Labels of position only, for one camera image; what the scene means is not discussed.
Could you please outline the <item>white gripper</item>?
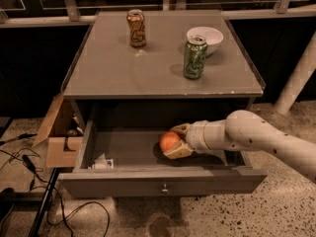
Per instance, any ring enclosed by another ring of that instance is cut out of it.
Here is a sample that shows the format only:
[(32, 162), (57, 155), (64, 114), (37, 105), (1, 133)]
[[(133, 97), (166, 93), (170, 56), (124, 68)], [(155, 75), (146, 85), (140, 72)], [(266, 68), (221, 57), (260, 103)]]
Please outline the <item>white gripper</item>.
[(164, 152), (168, 159), (186, 158), (195, 152), (211, 150), (228, 150), (231, 139), (226, 134), (225, 121), (196, 121), (192, 124), (182, 123), (175, 125), (171, 131), (185, 136), (186, 142), (181, 140), (171, 149)]

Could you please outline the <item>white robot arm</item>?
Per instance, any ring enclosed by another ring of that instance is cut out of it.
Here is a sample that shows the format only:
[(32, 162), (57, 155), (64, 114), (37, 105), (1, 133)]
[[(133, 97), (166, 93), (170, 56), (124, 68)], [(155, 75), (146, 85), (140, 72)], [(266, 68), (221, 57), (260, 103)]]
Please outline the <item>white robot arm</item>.
[(212, 150), (262, 150), (316, 181), (316, 144), (286, 134), (249, 111), (235, 111), (218, 121), (176, 125), (163, 134), (159, 146), (168, 159)]

